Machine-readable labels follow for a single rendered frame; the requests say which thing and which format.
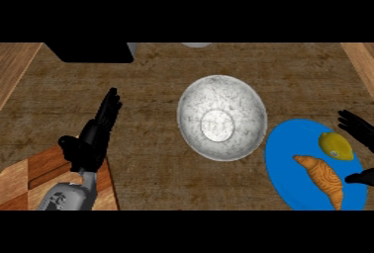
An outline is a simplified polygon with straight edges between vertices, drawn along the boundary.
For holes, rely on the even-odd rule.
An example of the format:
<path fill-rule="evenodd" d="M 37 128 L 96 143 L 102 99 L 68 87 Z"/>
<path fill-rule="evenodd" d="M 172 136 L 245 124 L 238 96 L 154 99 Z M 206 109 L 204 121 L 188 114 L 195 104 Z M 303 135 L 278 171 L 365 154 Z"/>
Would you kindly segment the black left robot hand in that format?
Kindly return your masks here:
<path fill-rule="evenodd" d="M 121 109 L 117 89 L 111 88 L 102 100 L 96 116 L 87 121 L 78 137 L 59 138 L 64 159 L 71 163 L 71 172 L 96 172 L 107 155 L 109 135 Z"/>

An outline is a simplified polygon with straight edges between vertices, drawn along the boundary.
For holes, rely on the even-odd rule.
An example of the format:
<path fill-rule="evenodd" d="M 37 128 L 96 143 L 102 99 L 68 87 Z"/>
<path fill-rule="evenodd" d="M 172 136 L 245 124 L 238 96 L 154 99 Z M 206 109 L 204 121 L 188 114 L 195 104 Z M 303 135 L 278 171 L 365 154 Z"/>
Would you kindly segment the white marbled bowl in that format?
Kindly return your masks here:
<path fill-rule="evenodd" d="M 259 148 L 268 131 L 263 101 L 228 75 L 195 80 L 182 94 L 177 123 L 191 149 L 214 161 L 235 161 Z"/>

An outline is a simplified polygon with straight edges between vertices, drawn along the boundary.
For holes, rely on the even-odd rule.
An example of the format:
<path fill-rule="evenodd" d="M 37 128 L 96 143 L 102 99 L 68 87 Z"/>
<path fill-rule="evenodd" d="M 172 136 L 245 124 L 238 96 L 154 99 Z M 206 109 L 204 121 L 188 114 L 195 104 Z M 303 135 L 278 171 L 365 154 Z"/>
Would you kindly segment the blue plate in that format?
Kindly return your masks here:
<path fill-rule="evenodd" d="M 333 132 L 324 124 L 294 119 L 279 123 L 269 133 L 265 147 L 266 170 L 272 185 L 290 208 L 296 211 L 333 211 L 327 193 L 312 181 L 305 166 L 294 160 L 296 155 L 319 158 L 331 167 L 340 181 L 364 168 L 353 155 L 350 161 L 333 159 L 325 155 L 318 138 L 324 132 Z M 368 188 L 362 184 L 342 183 L 345 211 L 365 208 Z"/>

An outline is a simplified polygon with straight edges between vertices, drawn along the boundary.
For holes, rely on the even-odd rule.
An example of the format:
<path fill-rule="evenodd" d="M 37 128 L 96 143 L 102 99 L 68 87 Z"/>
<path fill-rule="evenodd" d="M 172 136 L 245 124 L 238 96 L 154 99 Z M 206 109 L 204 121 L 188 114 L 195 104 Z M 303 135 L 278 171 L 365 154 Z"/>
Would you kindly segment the yellow lemon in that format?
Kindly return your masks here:
<path fill-rule="evenodd" d="M 324 154 L 337 160 L 350 161 L 353 151 L 346 138 L 337 132 L 324 132 L 318 138 L 318 146 Z"/>

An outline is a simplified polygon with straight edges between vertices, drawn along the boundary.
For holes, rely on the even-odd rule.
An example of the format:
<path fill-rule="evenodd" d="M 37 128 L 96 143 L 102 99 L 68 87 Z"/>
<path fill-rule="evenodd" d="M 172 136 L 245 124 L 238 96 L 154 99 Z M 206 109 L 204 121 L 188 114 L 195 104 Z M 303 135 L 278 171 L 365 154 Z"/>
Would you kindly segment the black appliance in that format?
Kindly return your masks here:
<path fill-rule="evenodd" d="M 135 42 L 47 42 L 55 55 L 68 63 L 132 63 Z"/>

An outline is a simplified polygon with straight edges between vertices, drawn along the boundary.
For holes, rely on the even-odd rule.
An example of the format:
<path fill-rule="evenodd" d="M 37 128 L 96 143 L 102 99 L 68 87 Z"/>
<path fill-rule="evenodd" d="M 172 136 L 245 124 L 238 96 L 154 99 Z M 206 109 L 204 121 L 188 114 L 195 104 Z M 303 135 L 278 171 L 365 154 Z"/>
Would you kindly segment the brown croissant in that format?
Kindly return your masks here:
<path fill-rule="evenodd" d="M 325 193 L 333 209 L 342 210 L 343 202 L 343 184 L 342 180 L 322 159 L 308 155 L 294 155 L 293 159 L 305 167 L 312 182 Z"/>

